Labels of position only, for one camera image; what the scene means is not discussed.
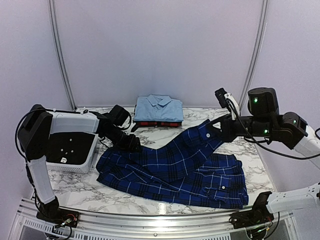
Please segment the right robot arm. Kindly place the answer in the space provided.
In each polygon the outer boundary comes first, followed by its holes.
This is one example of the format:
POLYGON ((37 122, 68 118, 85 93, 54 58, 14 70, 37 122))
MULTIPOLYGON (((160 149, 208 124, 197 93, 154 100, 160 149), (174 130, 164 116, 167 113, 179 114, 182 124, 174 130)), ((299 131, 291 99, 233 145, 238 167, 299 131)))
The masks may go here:
MULTIPOLYGON (((277 94, 274 88, 258 87, 248 91, 247 108, 249 116, 241 116, 237 101, 231 93, 220 88, 215 96, 222 108, 229 113, 212 121, 220 123, 215 132, 226 143, 231 143, 237 137, 251 139, 258 146, 260 137, 270 144, 279 142, 301 156, 290 156, 291 159, 311 160, 320 165, 320 136, 308 123, 295 112, 279 113, 277 94)), ((320 185, 315 183, 309 187, 286 192, 262 192, 256 198, 247 219, 252 224, 258 224, 267 213, 274 214, 288 210, 304 208, 319 208, 320 185)))

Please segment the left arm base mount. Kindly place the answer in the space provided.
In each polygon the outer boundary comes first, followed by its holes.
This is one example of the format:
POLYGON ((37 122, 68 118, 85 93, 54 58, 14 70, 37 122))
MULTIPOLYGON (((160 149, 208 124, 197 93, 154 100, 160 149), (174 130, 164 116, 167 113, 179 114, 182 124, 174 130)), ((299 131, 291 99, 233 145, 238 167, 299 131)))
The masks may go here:
POLYGON ((74 210, 60 208, 60 203, 57 197, 49 203, 43 203, 38 197, 35 199, 37 208, 36 217, 40 220, 54 223, 58 227, 75 228, 79 222, 80 213, 74 210))

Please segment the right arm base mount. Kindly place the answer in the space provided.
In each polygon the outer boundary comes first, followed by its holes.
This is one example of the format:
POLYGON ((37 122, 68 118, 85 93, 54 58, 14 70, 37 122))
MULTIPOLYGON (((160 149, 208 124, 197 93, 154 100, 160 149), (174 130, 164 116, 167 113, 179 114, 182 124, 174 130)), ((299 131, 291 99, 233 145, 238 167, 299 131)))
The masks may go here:
POLYGON ((272 222, 275 219, 274 215, 267 209, 268 198, 271 194, 271 191, 260 193, 253 203, 251 210, 232 213, 229 223, 233 225, 234 229, 240 229, 272 222))

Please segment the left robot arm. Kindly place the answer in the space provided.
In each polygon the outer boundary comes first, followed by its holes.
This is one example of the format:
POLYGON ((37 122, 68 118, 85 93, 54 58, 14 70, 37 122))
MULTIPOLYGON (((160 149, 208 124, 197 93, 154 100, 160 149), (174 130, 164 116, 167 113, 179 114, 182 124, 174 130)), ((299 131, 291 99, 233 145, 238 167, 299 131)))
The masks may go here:
POLYGON ((55 204, 48 175, 48 164, 84 167, 93 155, 98 138, 111 141, 122 151, 139 152, 140 139, 127 134, 123 126, 130 113, 119 105, 110 112, 55 110, 35 104, 19 121, 15 130, 15 146, 26 162, 27 176, 44 215, 53 223, 63 219, 63 211, 55 204))

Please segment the blue plaid long sleeve shirt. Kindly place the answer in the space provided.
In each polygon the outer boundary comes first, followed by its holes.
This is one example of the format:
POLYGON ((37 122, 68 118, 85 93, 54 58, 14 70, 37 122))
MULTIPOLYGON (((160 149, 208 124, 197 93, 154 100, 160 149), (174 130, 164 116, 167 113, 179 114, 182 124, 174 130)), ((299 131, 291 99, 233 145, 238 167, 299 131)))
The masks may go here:
POLYGON ((97 181, 145 199, 189 206, 241 209, 249 203, 243 165, 219 154, 222 138, 210 120, 187 128, 161 148, 112 147, 96 164, 97 181))

